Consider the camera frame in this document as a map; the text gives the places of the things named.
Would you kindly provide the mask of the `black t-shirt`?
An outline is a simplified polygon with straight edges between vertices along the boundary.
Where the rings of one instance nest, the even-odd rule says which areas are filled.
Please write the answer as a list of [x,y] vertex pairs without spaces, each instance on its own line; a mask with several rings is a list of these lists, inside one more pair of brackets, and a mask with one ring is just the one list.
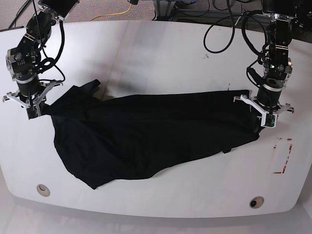
[[101,101],[99,81],[73,86],[46,105],[65,168],[96,189],[113,180],[149,179],[178,164],[256,141],[261,127],[248,90],[130,95]]

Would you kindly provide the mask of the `red tape rectangle marking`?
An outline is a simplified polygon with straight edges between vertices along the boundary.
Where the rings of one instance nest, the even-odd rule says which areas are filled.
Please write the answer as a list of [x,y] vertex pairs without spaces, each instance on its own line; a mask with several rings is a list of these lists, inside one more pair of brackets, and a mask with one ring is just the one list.
[[278,138],[273,147],[271,173],[281,175],[285,173],[293,146],[292,138]]

